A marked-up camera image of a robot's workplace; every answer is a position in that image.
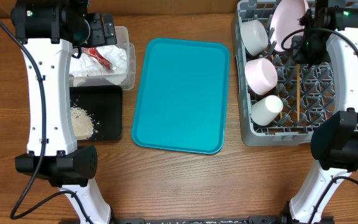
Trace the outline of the red snack wrapper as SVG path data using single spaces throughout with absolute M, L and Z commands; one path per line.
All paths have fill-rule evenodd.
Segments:
M 84 48 L 84 53 L 88 57 L 95 59 L 99 64 L 101 64 L 107 70 L 112 69 L 112 63 L 108 59 L 103 57 L 96 48 Z

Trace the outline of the large pink plate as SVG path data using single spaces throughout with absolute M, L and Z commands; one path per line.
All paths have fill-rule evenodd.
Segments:
M 273 29 L 270 43 L 276 42 L 274 50 L 283 52 L 282 43 L 284 38 L 303 26 L 299 25 L 299 19 L 304 16 L 309 9 L 306 0 L 281 0 L 278 4 L 270 24 L 270 30 Z

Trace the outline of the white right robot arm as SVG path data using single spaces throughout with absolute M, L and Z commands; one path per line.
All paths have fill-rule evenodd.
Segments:
M 281 222 L 332 223 L 322 212 L 341 182 L 358 169 L 358 8 L 345 1 L 317 1 L 287 39 L 296 63 L 331 64 L 335 106 L 312 135 L 313 166 Z

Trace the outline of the small pink bowl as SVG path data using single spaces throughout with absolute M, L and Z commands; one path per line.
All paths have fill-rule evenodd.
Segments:
M 250 60 L 245 65 L 246 81 L 251 90 L 264 95 L 276 87 L 278 82 L 277 71 L 273 63 L 266 58 Z

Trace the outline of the white paper cup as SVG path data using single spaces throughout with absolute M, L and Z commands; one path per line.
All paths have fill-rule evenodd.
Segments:
M 269 95 L 252 105 L 250 117 L 259 126 L 266 126 L 280 114 L 282 109 L 282 100 L 278 96 Z

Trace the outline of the wooden chopstick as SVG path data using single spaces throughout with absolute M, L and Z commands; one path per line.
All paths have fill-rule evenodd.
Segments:
M 297 121 L 300 121 L 300 64 L 296 65 L 296 117 Z
M 271 62 L 272 62 L 273 65 L 275 66 L 275 62 L 273 61 L 273 60 L 275 59 L 274 55 L 271 55 L 270 57 L 271 57 Z M 279 84 L 279 83 L 278 83 L 278 72 L 277 72 L 276 67 L 275 67 L 275 70 L 276 70 L 276 73 L 277 73 L 277 83 L 276 83 L 276 86 L 275 86 L 275 91 L 274 91 L 274 93 L 275 93 L 275 95 L 276 95 L 277 97 L 280 98 L 280 94 L 279 94 L 279 92 L 278 92 L 278 84 Z M 282 110 L 279 112 L 279 117 L 280 117 L 280 119 L 283 118 Z

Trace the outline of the grey bowl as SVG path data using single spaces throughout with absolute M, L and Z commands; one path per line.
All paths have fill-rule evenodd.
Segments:
M 252 56 L 261 53 L 268 46 L 268 35 L 261 22 L 252 20 L 240 25 L 242 43 Z

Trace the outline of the pile of rice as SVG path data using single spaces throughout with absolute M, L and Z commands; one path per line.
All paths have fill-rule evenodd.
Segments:
M 73 103 L 70 106 L 70 114 L 77 140 L 89 140 L 93 135 L 99 133 L 96 129 L 99 121 L 96 121 L 92 117 L 93 114 L 89 114 L 87 110 L 81 108 L 77 103 Z

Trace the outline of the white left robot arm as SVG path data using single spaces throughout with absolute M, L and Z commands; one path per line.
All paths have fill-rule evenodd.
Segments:
M 79 146 L 70 114 L 70 62 L 82 47 L 113 44 L 101 16 L 87 1 L 17 1 L 11 11 L 16 40 L 25 60 L 30 103 L 26 153 L 16 170 L 47 180 L 65 195 L 80 223 L 112 223 L 113 212 L 95 180 L 94 146 Z

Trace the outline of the white napkin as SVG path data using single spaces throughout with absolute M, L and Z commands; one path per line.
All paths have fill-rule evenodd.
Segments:
M 101 77 L 113 85 L 121 84 L 127 78 L 127 52 L 115 45 L 96 48 L 82 48 L 80 58 L 72 58 L 72 77 Z

